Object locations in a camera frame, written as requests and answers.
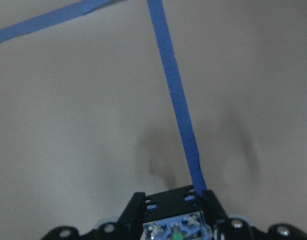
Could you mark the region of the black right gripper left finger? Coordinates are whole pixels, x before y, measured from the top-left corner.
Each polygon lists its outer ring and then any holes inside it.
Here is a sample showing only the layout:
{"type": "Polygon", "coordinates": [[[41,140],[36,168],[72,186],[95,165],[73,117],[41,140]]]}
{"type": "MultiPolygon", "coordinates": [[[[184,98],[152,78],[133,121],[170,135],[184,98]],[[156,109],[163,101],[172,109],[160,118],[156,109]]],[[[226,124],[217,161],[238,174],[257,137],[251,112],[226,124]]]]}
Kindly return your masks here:
{"type": "Polygon", "coordinates": [[[142,233],[146,209],[146,194],[135,192],[118,219],[119,225],[126,234],[142,233]]]}

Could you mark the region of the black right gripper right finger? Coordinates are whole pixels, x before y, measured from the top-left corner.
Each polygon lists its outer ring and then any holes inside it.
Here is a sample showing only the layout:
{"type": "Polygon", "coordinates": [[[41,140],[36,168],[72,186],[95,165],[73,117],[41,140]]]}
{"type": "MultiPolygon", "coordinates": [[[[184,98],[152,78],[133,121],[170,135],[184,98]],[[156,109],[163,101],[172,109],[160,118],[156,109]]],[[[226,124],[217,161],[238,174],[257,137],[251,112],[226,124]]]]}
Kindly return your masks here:
{"type": "Polygon", "coordinates": [[[206,224],[217,230],[218,234],[225,234],[228,215],[212,190],[203,190],[201,205],[206,224]]]}

